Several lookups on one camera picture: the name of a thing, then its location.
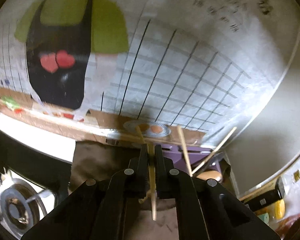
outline stove burner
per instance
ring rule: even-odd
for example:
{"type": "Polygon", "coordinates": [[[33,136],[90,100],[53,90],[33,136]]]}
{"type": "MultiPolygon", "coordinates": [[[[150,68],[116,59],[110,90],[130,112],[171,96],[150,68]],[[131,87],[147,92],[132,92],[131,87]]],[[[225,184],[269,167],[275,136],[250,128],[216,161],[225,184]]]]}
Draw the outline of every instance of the stove burner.
{"type": "Polygon", "coordinates": [[[3,219],[13,234],[21,236],[40,220],[41,200],[27,203],[37,192],[24,180],[13,179],[14,184],[0,194],[0,208],[3,219]]]}

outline brown towel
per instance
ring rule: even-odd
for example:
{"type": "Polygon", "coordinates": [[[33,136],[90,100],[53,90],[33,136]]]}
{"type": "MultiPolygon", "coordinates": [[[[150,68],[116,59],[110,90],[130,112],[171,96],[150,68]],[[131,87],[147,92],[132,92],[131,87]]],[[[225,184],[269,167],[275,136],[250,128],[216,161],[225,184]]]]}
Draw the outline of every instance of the brown towel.
{"type": "MultiPolygon", "coordinates": [[[[125,169],[131,158],[138,157],[139,149],[103,145],[97,142],[77,142],[74,151],[69,192],[86,179],[97,181],[125,169]]],[[[128,200],[125,237],[128,240],[177,240],[178,221],[174,199],[158,200],[157,221],[152,221],[151,204],[147,199],[140,205],[137,199],[128,200]]]]}

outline wooden skewer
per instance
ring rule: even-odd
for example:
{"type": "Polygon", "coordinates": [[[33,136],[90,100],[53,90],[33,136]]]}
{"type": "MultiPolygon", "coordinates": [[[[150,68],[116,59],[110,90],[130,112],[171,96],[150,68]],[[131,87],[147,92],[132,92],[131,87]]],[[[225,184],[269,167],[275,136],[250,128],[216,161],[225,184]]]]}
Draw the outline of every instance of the wooden skewer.
{"type": "Polygon", "coordinates": [[[187,170],[188,170],[190,177],[192,177],[192,169],[191,169],[191,163],[190,163],[189,154],[188,154],[188,150],[187,150],[186,140],[185,140],[185,136],[183,135],[183,131],[182,131],[182,128],[180,125],[177,126],[177,130],[178,130],[179,138],[181,141],[183,156],[186,161],[187,170]]]}
{"type": "Polygon", "coordinates": [[[232,130],[227,134],[227,136],[219,143],[219,145],[206,157],[193,171],[192,174],[196,173],[205,163],[207,163],[215,153],[224,145],[224,143],[229,139],[229,137],[234,133],[237,127],[232,128],[232,130]]]}
{"type": "MultiPolygon", "coordinates": [[[[146,143],[142,136],[142,132],[139,126],[136,126],[136,131],[140,136],[142,143],[146,143]]],[[[147,143],[149,158],[154,160],[154,144],[147,143]]],[[[155,168],[154,165],[149,165],[149,180],[150,180],[150,193],[151,193],[151,210],[152,210],[152,220],[157,220],[157,193],[155,190],[155,168]]]]}

